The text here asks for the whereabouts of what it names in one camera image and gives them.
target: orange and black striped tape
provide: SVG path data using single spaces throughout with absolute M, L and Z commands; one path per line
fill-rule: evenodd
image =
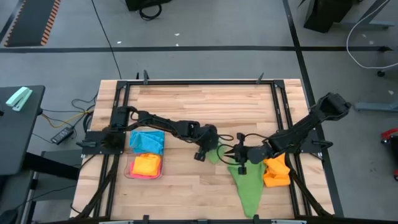
M 5 46 L 5 47 L 7 47 L 7 45 L 8 45 L 8 40 L 10 39 L 10 36 L 11 36 L 11 34 L 12 34 L 12 30 L 14 29 L 15 24 L 17 24 L 17 22 L 18 22 L 19 14 L 20 14 L 21 11 L 23 10 L 23 8 L 24 8 L 24 6 L 25 6 L 25 2 L 26 2 L 26 0 L 22 2 L 21 8 L 19 9 L 18 14 L 17 14 L 17 16 L 15 17 L 14 23 L 12 24 L 12 27 L 11 27 L 11 29 L 10 29 L 10 33 L 8 33 L 8 36 L 7 36 L 7 38 L 6 38 L 6 41 L 4 41 L 4 46 Z
M 41 45 L 45 45 L 49 41 L 50 32 L 51 32 L 52 26 L 54 26 L 55 17 L 57 16 L 58 10 L 60 9 L 60 3 L 61 3 L 61 0 L 55 0 L 54 5 L 52 6 L 50 17 L 47 21 L 47 24 L 45 25 Z

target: yellow wire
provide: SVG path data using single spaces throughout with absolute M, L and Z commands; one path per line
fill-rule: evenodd
M 50 119 L 49 119 L 46 115 L 42 114 L 42 116 L 49 122 L 49 124 L 51 125 L 51 127 L 53 127 L 53 128 L 60 128 L 60 127 L 62 127 L 64 124 L 67 124 L 68 121 L 70 121 L 70 120 L 72 120 L 72 119 L 74 119 L 74 118 L 77 118 L 77 117 L 79 117 L 80 115 L 90 113 L 90 112 L 92 112 L 92 111 L 93 111 L 93 110 L 89 110 L 89 111 L 84 111 L 84 112 L 78 113 L 78 114 L 74 115 L 73 117 L 67 119 L 66 121 L 62 121 L 62 124 L 60 124 L 60 125 L 53 125 L 53 124 L 51 123 Z

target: white cable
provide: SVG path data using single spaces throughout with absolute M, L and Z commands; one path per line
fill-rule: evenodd
M 391 68 L 391 67 L 394 67 L 394 66 L 398 65 L 398 63 L 395 63 L 395 64 L 393 64 L 393 65 L 388 65 L 388 66 L 385 66 L 385 67 L 366 67 L 366 66 L 364 66 L 364 65 L 361 65 L 361 64 L 354 58 L 354 56 L 351 55 L 351 53 L 350 53 L 349 50 L 348 50 L 348 41 L 349 41 L 349 37 L 351 36 L 351 33 L 354 31 L 355 27 L 358 26 L 362 21 L 364 21 L 365 19 L 367 19 L 369 16 L 371 16 L 371 15 L 373 15 L 375 12 L 377 12 L 381 7 L 383 7 L 385 4 L 387 4 L 387 2 L 389 2 L 389 0 L 386 0 L 386 1 L 385 1 L 384 3 L 382 3 L 375 11 L 373 11 L 372 13 L 369 13 L 369 15 L 367 15 L 365 18 L 361 19 L 357 24 L 355 24 L 355 26 L 351 29 L 351 31 L 350 31 L 349 34 L 348 34 L 347 42 L 346 42 L 347 52 L 348 52 L 349 56 L 351 56 L 351 58 L 352 58 L 359 66 L 361 66 L 361 67 L 363 67 L 363 68 L 367 68 L 367 69 L 386 69 L 386 68 Z

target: table leg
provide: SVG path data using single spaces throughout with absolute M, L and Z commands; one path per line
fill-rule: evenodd
M 25 155 L 24 168 L 71 180 L 77 180 L 79 174 L 79 169 L 76 167 L 52 161 L 29 152 Z

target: black floor stripe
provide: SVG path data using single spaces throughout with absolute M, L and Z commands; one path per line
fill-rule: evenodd
M 310 106 L 312 106 L 316 102 L 315 102 L 315 98 L 314 98 L 314 95 L 313 95 L 313 91 L 312 91 L 312 87 L 311 87 L 311 83 L 310 83 L 310 78 L 308 76 L 307 68 L 305 66 L 304 57 L 303 57 L 303 53 L 302 53 L 302 48 L 300 46 L 300 42 L 299 42 L 299 38 L 297 36 L 296 28 L 294 26 L 292 12 L 290 11 L 290 6 L 289 6 L 288 0 L 282 0 L 282 1 L 283 1 L 283 4 L 284 4 L 287 22 L 289 24 L 290 33 L 292 34 L 293 44 L 294 44 L 294 47 L 295 47 L 295 52 L 296 52 L 296 55 L 297 55 L 298 64 L 300 66 L 300 71 L 301 71 L 302 79 L 303 79 L 303 82 L 304 82 L 304 89 L 305 89 L 305 92 L 307 94 L 308 102 L 310 103 Z M 317 127 L 317 134 L 318 134 L 318 137 L 320 139 L 325 139 L 322 127 L 320 125 L 319 125 L 319 127 Z M 335 180 L 335 176 L 333 174 L 333 169 L 331 167 L 330 157 L 329 157 L 329 153 L 328 153 L 327 149 L 322 151 L 322 156 L 323 156 L 323 159 L 325 160 L 322 165 L 323 165 L 323 169 L 325 171 L 326 181 L 328 182 L 328 188 L 329 188 L 329 192 L 330 192 L 330 197 L 331 197 L 331 200 L 333 202 L 333 209 L 334 209 L 335 214 L 337 216 L 343 217 L 344 216 L 343 209 L 341 207 L 341 202 L 340 202 L 340 198 L 339 198 L 338 190 L 337 190 L 337 186 L 336 186 L 336 180 Z
M 380 47 L 350 47 L 350 51 L 378 51 Z M 295 51 L 291 46 L 187 46 L 187 47 L 113 47 L 114 52 L 193 52 L 193 51 Z M 345 52 L 346 47 L 301 47 L 306 52 Z M 0 53 L 95 53 L 111 52 L 109 47 L 74 48 L 0 48 Z
M 11 13 L 10 17 L 8 17 L 8 20 L 6 22 L 6 25 L 2 28 L 0 32 L 0 42 L 4 39 L 4 37 L 7 34 L 8 29 L 10 28 L 12 22 L 14 21 L 15 17 L 17 16 L 19 12 L 19 8 L 21 7 L 23 0 L 18 0 L 18 3 L 15 5 L 15 8 L 13 12 Z

